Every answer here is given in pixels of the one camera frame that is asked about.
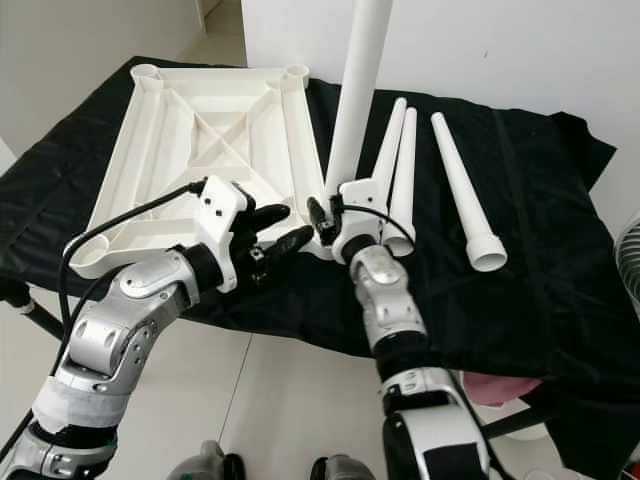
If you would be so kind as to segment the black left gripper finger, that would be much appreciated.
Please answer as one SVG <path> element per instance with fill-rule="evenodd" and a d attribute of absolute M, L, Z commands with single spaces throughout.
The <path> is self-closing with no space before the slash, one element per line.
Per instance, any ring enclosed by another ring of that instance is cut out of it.
<path fill-rule="evenodd" d="M 268 247 L 262 247 L 262 262 L 266 265 L 279 265 L 293 259 L 302 248 L 307 246 L 315 237 L 315 229 L 306 225 L 285 233 L 270 243 Z"/>
<path fill-rule="evenodd" d="M 244 214 L 244 233 L 257 236 L 262 230 L 275 227 L 291 215 L 291 207 L 284 204 L 270 204 L 256 207 Z"/>

